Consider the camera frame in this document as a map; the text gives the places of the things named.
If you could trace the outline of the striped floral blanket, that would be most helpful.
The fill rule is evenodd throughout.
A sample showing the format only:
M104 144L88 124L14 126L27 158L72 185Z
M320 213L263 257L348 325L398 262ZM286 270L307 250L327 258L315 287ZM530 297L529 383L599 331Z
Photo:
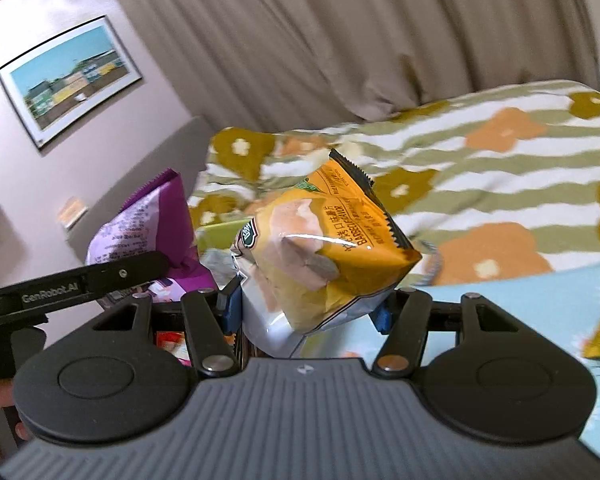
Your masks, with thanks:
M424 258L412 278L475 283L600 263L600 92L506 86L321 130L212 136L195 226L246 218L331 151L358 165Z

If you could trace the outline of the framed picture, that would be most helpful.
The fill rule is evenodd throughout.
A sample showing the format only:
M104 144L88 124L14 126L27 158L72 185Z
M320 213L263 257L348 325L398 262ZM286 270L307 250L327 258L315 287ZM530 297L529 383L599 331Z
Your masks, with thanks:
M40 151L142 79L105 15L60 32L0 66L0 84Z

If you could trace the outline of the purple snack bag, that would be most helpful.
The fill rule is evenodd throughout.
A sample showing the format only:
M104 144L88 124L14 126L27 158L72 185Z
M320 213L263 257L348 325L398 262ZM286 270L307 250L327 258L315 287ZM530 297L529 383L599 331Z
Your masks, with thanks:
M181 175L169 168L129 197L87 247L87 264L105 263L144 252L170 260L163 278L148 292L155 302L178 301L188 292L215 290L211 272L200 262Z

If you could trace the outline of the beige wall switch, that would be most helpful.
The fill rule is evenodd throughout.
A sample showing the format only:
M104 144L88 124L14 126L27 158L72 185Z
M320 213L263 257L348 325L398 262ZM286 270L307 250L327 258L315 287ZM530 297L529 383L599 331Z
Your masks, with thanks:
M61 210L58 212L58 223L66 230L70 231L84 214L88 211L88 207L83 200L77 197L71 197L67 200Z

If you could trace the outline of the beige curtain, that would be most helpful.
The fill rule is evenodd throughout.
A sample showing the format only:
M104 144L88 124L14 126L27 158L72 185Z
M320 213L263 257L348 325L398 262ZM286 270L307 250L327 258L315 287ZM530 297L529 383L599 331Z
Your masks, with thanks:
M183 104L259 131L547 79L597 86L584 0L118 0Z

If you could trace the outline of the light blue floral sheet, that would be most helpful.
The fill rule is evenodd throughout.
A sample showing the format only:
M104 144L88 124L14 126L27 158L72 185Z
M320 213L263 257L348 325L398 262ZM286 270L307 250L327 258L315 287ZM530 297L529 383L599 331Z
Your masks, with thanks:
M399 292L388 318L363 316L311 336L306 359L355 353L391 406L370 421L413 415L407 439L437 437L509 465L565 460L600 477L600 359L583 350L600 325L600 264L577 271Z

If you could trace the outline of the pink snack bag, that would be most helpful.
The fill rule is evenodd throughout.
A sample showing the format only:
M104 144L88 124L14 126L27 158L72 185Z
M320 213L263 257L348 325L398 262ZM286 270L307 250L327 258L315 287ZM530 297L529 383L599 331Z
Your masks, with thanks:
M156 333L156 346L178 359L181 364L191 367L185 335L172 330L162 330Z

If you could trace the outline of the orange white chip bag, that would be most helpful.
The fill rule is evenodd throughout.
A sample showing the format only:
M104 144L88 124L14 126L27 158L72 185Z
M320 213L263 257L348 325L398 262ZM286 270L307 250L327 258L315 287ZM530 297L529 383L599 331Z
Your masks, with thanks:
M422 255L373 180L338 151L260 209L230 253L242 276L242 331L273 358L375 310Z

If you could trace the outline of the green cardboard box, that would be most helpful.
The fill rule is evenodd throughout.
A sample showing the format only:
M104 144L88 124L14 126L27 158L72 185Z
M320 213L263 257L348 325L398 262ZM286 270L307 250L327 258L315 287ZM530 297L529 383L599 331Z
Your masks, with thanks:
M200 226L195 230L198 256L202 257L209 249L230 249L249 217L227 222Z

